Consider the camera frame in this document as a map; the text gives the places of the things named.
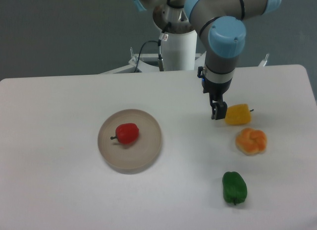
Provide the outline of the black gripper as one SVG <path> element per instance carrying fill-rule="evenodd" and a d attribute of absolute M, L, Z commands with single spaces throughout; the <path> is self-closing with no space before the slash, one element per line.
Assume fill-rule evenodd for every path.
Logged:
<path fill-rule="evenodd" d="M 211 119 L 225 119 L 227 103 L 222 101 L 222 96 L 230 87 L 232 71 L 227 74 L 217 74 L 207 67 L 199 66 L 197 77 L 202 80 L 203 93 L 209 93 Z"/>

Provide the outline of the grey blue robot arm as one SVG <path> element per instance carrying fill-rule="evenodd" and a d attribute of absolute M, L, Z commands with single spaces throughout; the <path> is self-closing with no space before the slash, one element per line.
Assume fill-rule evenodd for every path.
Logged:
<path fill-rule="evenodd" d="M 161 31 L 159 43 L 171 35 L 196 32 L 206 49 L 198 68 L 203 92 L 209 95 L 212 119 L 226 116 L 223 94 L 229 89 L 246 39 L 245 19 L 270 13 L 282 0 L 133 0 L 140 11 L 153 10 Z"/>

